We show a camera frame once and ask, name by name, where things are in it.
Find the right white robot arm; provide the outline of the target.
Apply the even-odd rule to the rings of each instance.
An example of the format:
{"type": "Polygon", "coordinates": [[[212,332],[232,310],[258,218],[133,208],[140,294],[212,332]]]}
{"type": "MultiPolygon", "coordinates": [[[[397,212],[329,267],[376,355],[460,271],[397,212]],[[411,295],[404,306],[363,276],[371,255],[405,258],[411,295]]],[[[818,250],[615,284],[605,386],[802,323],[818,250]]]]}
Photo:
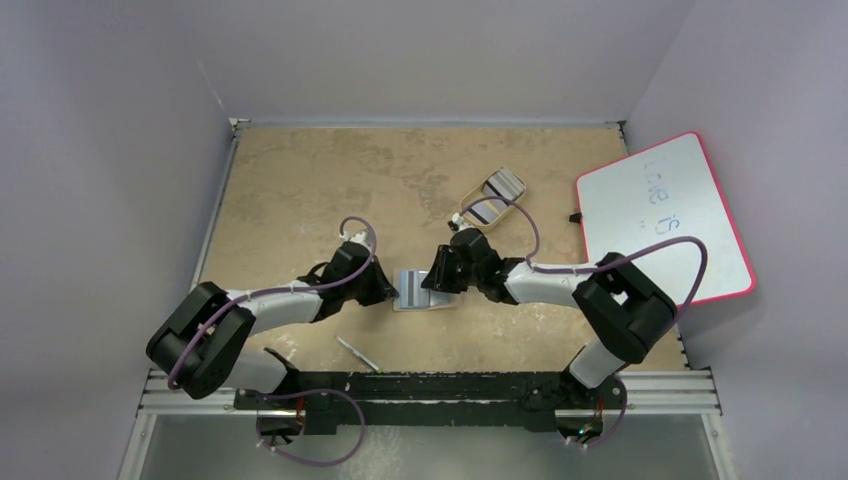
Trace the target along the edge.
{"type": "Polygon", "coordinates": [[[619,253],[597,265],[533,268],[524,258],[500,256],[476,228],[438,247],[421,286],[448,294],[475,288],[495,303],[579,310],[596,338],[564,370],[561,392],[576,407],[596,399],[608,377],[641,363],[677,315],[674,301],[619,253]]]}

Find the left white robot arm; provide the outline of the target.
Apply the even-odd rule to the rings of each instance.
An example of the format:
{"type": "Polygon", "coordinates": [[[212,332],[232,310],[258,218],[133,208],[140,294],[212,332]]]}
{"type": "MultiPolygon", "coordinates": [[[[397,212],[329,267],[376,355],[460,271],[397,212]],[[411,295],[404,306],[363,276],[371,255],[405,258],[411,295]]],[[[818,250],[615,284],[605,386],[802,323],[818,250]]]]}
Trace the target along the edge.
{"type": "Polygon", "coordinates": [[[168,386],[193,399],[222,387],[259,392],[272,408],[297,399],[293,365],[271,347],[250,351],[248,339],[282,326],[322,321],[348,302],[368,307],[398,292],[362,242],[346,241],[331,260],[276,287],[225,290],[196,285],[147,343],[146,356],[168,375],[168,386]]]}

